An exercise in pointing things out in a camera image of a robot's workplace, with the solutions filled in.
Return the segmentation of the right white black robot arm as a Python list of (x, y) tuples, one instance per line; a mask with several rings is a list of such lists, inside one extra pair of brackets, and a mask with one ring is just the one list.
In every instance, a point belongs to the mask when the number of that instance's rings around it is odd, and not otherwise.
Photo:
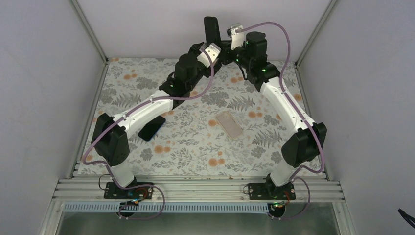
[(288, 91), (282, 74), (267, 60), (267, 40), (264, 33), (244, 34), (240, 28), (228, 30), (229, 41), (222, 41), (225, 50), (222, 61), (235, 62), (246, 71), (246, 79), (271, 103), (289, 131), (289, 139), (283, 144), (283, 160), (277, 164), (266, 180), (265, 193), (270, 199), (278, 199), (284, 193), (283, 185), (322, 154), (327, 133), (326, 126), (316, 123), (297, 103)]

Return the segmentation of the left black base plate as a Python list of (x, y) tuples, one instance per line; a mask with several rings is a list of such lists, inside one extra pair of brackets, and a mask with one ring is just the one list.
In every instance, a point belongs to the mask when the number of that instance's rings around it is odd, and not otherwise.
[(143, 200), (152, 199), (154, 184), (150, 182), (138, 182), (132, 186), (140, 185), (138, 188), (124, 190), (120, 189), (114, 182), (108, 182), (105, 187), (104, 199), (120, 199), (120, 200)]

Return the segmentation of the black phone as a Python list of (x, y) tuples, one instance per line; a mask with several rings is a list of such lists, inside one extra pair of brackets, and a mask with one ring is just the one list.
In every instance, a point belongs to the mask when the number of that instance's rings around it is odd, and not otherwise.
[(214, 43), (222, 49), (222, 40), (220, 36), (219, 22), (216, 17), (204, 17), (206, 43)]

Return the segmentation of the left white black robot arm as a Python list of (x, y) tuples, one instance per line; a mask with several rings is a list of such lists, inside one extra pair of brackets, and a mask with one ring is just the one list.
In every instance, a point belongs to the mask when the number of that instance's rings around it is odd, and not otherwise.
[(104, 158), (97, 163), (104, 164), (123, 198), (132, 197), (137, 187), (126, 162), (128, 139), (163, 113), (203, 96), (212, 85), (220, 53), (215, 43), (200, 44), (199, 52), (191, 51), (179, 58), (175, 71), (147, 99), (117, 115), (103, 113), (98, 117), (87, 152), (94, 149)]

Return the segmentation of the beige phone case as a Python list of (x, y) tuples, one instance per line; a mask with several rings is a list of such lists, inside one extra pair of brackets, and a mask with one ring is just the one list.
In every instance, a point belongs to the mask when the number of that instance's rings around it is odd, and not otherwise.
[(235, 139), (242, 135), (242, 128), (228, 111), (217, 114), (215, 119), (231, 139)]

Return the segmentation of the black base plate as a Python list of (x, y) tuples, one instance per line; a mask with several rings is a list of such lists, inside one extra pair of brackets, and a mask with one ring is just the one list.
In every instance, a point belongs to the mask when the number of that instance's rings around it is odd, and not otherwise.
[(248, 183), (250, 200), (295, 200), (294, 185), (287, 183), (282, 186), (274, 186), (271, 183)]
[(120, 199), (120, 200), (143, 200), (152, 199), (154, 184), (150, 182), (138, 182), (132, 186), (140, 185), (138, 188), (124, 190), (120, 189), (114, 182), (108, 182), (105, 187), (104, 199)]

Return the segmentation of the floral patterned table mat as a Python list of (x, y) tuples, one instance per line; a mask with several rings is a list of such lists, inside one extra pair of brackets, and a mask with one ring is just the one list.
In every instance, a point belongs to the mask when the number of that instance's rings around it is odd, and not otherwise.
[[(152, 95), (174, 70), (176, 59), (113, 58), (94, 113), (115, 115)], [(243, 130), (231, 139), (215, 116), (228, 111)], [(261, 176), (282, 160), (289, 131), (271, 103), (243, 79), (234, 63), (222, 66), (201, 97), (163, 114), (166, 122), (149, 141), (129, 139), (128, 163), (136, 175)]]

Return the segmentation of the aluminium rail frame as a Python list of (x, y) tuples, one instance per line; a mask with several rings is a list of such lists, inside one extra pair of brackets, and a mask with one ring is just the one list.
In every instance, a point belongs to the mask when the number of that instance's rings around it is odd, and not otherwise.
[[(153, 183), (139, 203), (139, 212), (254, 212), (265, 214), (272, 199), (251, 198), (249, 183), (261, 183), (261, 177), (176, 177), (143, 178)], [(65, 212), (115, 212), (127, 199), (105, 198), (97, 177), (60, 179), (41, 226), (43, 235), (58, 233)], [(288, 199), (291, 203), (331, 203), (338, 232), (355, 234), (341, 184), (324, 176), (306, 176), (294, 181)]]

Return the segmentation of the black object at edge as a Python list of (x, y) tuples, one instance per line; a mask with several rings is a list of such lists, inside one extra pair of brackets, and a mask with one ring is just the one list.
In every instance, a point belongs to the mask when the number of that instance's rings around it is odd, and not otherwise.
[(415, 228), (415, 218), (411, 215), (407, 214), (405, 211), (403, 211), (401, 208), (398, 209), (398, 213), (400, 216), (412, 227)]

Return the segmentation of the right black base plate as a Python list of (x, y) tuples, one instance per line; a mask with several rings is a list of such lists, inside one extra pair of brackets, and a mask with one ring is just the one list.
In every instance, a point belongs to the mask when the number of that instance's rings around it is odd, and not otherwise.
[(282, 186), (274, 186), (271, 183), (248, 183), (250, 200), (295, 200), (294, 185), (287, 183)]

